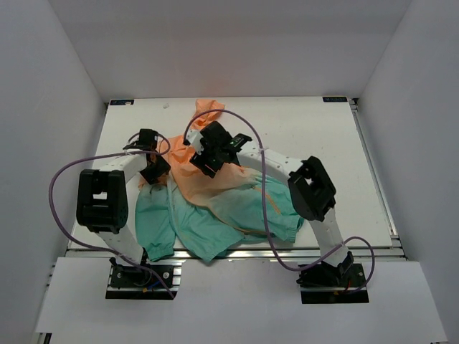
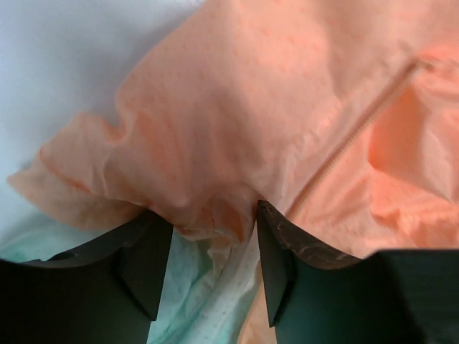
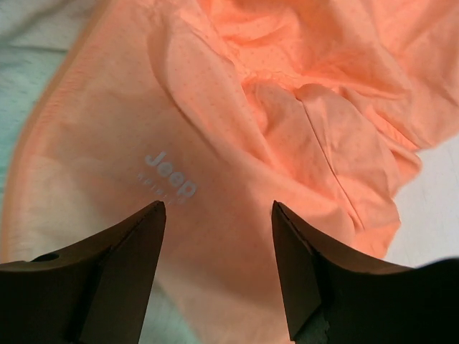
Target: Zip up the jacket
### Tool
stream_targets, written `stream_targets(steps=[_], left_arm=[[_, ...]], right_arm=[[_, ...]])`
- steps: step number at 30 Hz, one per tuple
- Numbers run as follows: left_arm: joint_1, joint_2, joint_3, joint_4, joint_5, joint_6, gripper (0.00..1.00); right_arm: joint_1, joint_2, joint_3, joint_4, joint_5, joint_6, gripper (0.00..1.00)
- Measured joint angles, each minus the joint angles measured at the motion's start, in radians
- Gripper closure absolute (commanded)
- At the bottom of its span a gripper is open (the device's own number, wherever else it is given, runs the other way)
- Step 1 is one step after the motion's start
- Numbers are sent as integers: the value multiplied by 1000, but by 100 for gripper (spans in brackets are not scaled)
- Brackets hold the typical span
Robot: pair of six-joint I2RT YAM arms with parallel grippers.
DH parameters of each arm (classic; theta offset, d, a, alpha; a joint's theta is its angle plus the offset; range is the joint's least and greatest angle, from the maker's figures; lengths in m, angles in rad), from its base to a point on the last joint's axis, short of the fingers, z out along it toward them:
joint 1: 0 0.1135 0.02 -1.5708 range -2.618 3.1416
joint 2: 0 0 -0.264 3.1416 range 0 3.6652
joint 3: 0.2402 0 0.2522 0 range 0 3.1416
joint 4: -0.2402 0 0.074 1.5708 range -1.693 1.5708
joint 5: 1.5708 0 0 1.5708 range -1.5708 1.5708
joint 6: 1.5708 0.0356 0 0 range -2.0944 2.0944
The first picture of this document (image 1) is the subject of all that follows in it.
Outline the orange and teal jacket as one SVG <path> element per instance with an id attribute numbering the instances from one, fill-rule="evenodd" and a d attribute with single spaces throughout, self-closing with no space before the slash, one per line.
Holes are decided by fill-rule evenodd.
<path id="1" fill-rule="evenodd" d="M 233 164 L 214 178 L 205 176 L 190 163 L 194 149 L 181 135 L 159 149 L 171 170 L 165 183 L 139 183 L 135 213 L 136 238 L 150 260 L 172 255 L 177 241 L 205 262 L 237 244 L 263 242 L 268 232 L 295 242 L 304 220 L 287 186 Z"/>

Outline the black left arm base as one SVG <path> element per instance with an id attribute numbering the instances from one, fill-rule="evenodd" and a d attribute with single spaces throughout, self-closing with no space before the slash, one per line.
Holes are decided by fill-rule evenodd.
<path id="1" fill-rule="evenodd" d="M 110 264 L 105 292 L 107 300 L 173 300 L 159 278 L 151 272 L 125 263 L 119 264 L 115 258 L 110 258 Z M 148 263 L 147 266 L 159 275 L 171 293 L 176 296 L 182 262 L 166 260 Z"/>

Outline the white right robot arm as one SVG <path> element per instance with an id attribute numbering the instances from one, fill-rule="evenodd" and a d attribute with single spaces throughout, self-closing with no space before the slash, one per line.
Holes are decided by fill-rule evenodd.
<path id="1" fill-rule="evenodd" d="M 339 286 L 350 276 L 354 258 L 344 244 L 336 221 L 336 188 L 315 156 L 290 158 L 262 144 L 261 137 L 232 136 L 217 121 L 201 130 L 186 128 L 184 144 L 195 154 L 190 162 L 214 178 L 227 165 L 244 166 L 270 176 L 288 187 L 295 212 L 308 221 L 316 237 L 325 280 Z"/>

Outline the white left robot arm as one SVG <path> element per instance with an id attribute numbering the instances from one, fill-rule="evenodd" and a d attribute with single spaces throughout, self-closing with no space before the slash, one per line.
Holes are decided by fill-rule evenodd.
<path id="1" fill-rule="evenodd" d="M 144 249 L 128 228 L 126 184 L 140 175 L 150 185 L 159 183 L 171 167 L 157 151 L 162 135 L 141 129 L 136 141 L 127 144 L 123 153 L 99 169 L 80 173 L 76 218 L 81 226 L 97 234 L 122 259 L 132 264 L 127 278 L 137 286 L 151 279 L 151 268 L 142 262 Z"/>

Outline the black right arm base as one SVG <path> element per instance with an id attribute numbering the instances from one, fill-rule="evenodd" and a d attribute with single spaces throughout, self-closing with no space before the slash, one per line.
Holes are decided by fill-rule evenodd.
<path id="1" fill-rule="evenodd" d="M 343 277 L 321 264 L 299 273 L 296 280 L 303 305 L 366 304 L 369 296 L 362 264 L 353 263 Z"/>

